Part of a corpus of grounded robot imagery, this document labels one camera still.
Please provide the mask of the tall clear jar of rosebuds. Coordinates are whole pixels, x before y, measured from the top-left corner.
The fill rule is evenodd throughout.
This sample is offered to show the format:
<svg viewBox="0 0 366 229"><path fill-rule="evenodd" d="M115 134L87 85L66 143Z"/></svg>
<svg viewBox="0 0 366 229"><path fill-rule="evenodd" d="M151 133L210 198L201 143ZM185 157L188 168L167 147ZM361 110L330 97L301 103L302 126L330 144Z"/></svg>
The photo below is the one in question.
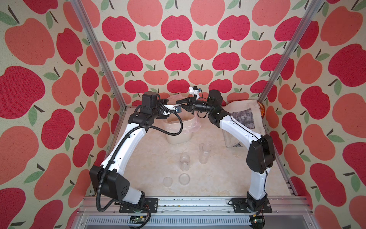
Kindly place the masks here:
<svg viewBox="0 0 366 229"><path fill-rule="evenodd" d="M210 144L202 143L202 144L199 145L199 150L200 150L199 162L201 164L206 164L208 162L212 147L211 147Z"/></svg>

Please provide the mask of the clear jar lid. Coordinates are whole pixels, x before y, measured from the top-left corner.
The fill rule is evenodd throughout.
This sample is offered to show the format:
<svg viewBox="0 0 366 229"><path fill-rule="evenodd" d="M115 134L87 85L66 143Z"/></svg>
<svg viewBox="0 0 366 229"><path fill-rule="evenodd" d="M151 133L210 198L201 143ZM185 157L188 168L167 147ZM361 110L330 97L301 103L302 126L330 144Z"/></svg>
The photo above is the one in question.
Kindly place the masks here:
<svg viewBox="0 0 366 229"><path fill-rule="evenodd" d="M179 176L179 183L182 185L182 186L186 186L190 183L190 176L187 174L187 173L182 173L180 176Z"/></svg>
<svg viewBox="0 0 366 229"><path fill-rule="evenodd" d="M165 177L163 179L163 185L166 187L166 188L170 188L173 184L173 179L171 177Z"/></svg>

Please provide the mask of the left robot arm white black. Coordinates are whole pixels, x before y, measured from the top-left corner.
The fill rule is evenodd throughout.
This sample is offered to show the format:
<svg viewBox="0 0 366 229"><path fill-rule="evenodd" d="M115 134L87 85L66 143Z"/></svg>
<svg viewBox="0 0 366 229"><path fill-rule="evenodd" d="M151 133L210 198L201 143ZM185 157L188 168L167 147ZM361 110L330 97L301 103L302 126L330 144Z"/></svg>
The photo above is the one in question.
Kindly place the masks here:
<svg viewBox="0 0 366 229"><path fill-rule="evenodd" d="M158 93L146 92L142 103L130 116L123 137L112 153L99 166L92 166L89 175L96 192L96 208L106 211L114 202L127 202L141 209L145 202L145 193L132 188L124 177L127 163L141 139L150 129L166 133L155 127L155 119L166 119L175 113L175 108L168 109L167 98L162 99Z"/></svg>

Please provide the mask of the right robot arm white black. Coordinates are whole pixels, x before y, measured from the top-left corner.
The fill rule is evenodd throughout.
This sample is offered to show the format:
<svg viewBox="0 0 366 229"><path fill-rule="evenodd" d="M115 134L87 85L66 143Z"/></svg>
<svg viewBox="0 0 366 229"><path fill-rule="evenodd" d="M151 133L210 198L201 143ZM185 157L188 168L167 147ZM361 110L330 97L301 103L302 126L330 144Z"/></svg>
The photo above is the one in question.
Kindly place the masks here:
<svg viewBox="0 0 366 229"><path fill-rule="evenodd" d="M270 135L261 135L240 124L233 115L222 108L223 98L218 90L209 91L208 98L200 101L197 87L189 88L192 97L176 101L182 109L191 112L207 113L212 124L227 131L248 149L246 163L251 169L251 184L246 195L249 212L260 212L268 202L266 182L273 162L275 149Z"/></svg>

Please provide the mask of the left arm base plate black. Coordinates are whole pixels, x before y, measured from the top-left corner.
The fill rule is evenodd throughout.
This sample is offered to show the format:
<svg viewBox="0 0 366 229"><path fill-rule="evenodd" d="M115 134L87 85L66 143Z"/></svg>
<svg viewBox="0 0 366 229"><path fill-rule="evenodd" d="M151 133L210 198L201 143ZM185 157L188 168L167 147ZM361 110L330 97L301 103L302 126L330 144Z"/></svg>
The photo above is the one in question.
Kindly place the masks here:
<svg viewBox="0 0 366 229"><path fill-rule="evenodd" d="M144 202L131 204L129 202L120 203L120 213L146 213L149 210L151 213L157 213L159 198L144 198Z"/></svg>

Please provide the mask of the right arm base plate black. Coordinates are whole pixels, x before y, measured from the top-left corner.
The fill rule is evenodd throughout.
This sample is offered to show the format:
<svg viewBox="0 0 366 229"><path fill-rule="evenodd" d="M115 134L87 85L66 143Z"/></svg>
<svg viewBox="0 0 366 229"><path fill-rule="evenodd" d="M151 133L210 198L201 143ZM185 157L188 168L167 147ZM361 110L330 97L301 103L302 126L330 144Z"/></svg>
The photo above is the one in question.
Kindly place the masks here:
<svg viewBox="0 0 366 229"><path fill-rule="evenodd" d="M268 198L264 197L261 200L252 198L232 198L228 201L228 205L233 207L235 213L272 213L272 207Z"/></svg>

